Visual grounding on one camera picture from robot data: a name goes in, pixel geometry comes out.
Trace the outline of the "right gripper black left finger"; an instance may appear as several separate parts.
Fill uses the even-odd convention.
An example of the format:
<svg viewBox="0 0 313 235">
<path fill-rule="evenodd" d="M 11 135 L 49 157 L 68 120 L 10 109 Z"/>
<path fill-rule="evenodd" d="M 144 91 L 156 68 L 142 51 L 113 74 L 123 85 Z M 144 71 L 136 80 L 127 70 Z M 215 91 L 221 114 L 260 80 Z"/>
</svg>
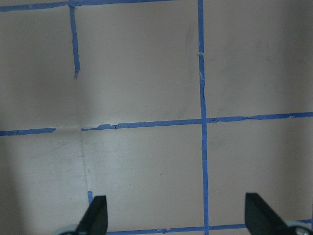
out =
<svg viewBox="0 0 313 235">
<path fill-rule="evenodd" d="M 76 235 L 105 235 L 108 229 L 108 209 L 105 195 L 92 200 L 75 229 Z"/>
</svg>

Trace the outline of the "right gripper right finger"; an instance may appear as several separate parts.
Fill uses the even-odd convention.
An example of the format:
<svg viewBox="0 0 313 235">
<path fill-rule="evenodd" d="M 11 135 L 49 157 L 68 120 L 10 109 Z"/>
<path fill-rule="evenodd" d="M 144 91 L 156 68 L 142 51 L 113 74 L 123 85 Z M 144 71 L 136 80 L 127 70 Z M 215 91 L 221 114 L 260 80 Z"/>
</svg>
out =
<svg viewBox="0 0 313 235">
<path fill-rule="evenodd" d="M 251 235 L 279 235 L 288 228 L 258 193 L 245 195 L 245 226 Z"/>
</svg>

